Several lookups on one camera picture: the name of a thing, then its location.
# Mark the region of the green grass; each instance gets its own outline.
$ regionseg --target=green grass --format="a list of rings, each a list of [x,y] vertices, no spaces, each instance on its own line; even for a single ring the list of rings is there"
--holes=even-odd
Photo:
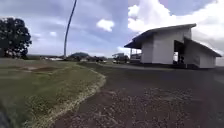
[[[49,125],[80,96],[93,93],[100,79],[69,62],[0,60],[0,98],[16,127]]]

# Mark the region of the worn grass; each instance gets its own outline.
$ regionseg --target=worn grass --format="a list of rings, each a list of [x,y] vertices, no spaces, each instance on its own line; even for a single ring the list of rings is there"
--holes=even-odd
[[[15,127],[49,126],[102,82],[102,76],[74,63],[0,60],[0,98]]]

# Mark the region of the covered porch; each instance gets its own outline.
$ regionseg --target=covered porch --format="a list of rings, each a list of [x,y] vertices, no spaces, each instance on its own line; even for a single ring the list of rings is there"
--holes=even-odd
[[[137,43],[131,42],[124,46],[125,48],[130,48],[130,62],[138,62],[141,61],[141,45],[138,45]]]

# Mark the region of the white building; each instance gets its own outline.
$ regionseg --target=white building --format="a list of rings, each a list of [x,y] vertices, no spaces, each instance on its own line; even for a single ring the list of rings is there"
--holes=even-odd
[[[135,37],[126,48],[141,49],[141,63],[194,65],[199,68],[214,68],[216,57],[212,49],[191,39],[191,28],[196,24],[163,27],[148,30]]]

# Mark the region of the dirt road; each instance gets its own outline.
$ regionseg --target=dirt road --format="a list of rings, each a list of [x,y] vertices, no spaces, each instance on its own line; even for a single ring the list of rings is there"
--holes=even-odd
[[[88,67],[106,75],[106,85],[54,128],[224,127],[224,71]]]

